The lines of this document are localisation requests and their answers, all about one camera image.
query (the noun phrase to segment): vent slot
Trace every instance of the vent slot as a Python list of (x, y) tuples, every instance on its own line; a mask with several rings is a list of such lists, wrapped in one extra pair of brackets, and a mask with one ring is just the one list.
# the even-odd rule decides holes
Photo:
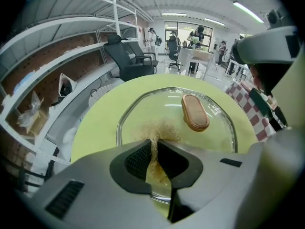
[(60, 193), (46, 207), (53, 216), (62, 219), (69, 210), (70, 206), (76, 199), (84, 184), (79, 181), (69, 181), (68, 184), (60, 191)]

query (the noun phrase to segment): ceiling light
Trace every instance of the ceiling light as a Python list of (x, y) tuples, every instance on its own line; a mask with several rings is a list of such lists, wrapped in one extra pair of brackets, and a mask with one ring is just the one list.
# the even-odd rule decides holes
[(233, 3), (236, 7), (239, 7), (240, 9), (242, 9), (243, 11), (245, 11), (246, 13), (250, 14), (253, 18), (255, 18), (258, 22), (263, 23), (263, 21), (255, 14), (253, 13), (251, 10), (247, 9), (244, 5), (240, 4), (239, 2), (234, 2)]
[(162, 15), (186, 16), (186, 13), (162, 13)]
[(205, 21), (209, 21), (209, 22), (213, 22), (213, 23), (218, 24), (218, 25), (225, 26), (224, 23), (221, 23), (221, 22), (218, 22), (218, 21), (215, 21), (215, 20), (211, 20), (211, 19), (208, 19), (208, 18), (205, 18), (204, 20), (205, 20)]

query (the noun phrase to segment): white fan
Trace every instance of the white fan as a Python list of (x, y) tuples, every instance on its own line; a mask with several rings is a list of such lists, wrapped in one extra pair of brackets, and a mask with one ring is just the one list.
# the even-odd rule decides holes
[(109, 92), (113, 88), (114, 86), (112, 84), (109, 84), (93, 92), (89, 98), (89, 102), (88, 102), (89, 107), (91, 108), (96, 103), (96, 101), (98, 101), (101, 97), (103, 97), (107, 92)]

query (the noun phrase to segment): red checkered cloth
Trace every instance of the red checkered cloth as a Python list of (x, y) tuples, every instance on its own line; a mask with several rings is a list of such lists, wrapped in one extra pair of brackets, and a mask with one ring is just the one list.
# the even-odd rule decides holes
[(268, 137), (275, 133), (270, 125), (268, 118), (264, 117), (255, 105), (254, 101), (249, 97), (249, 93), (235, 81), (226, 91), (231, 98), (238, 103), (248, 116), (258, 141), (265, 141)]

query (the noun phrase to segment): round table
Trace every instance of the round table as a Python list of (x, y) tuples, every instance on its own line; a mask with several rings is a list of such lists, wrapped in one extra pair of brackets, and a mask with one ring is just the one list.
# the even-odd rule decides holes
[(234, 123), (239, 153), (247, 153), (250, 145), (257, 142), (247, 115), (225, 92), (196, 78), (175, 74), (157, 74), (125, 82), (97, 101), (82, 120), (76, 133), (71, 162), (75, 162), (85, 155), (116, 147), (116, 129), (127, 108), (142, 94), (171, 86), (201, 92), (220, 105)]

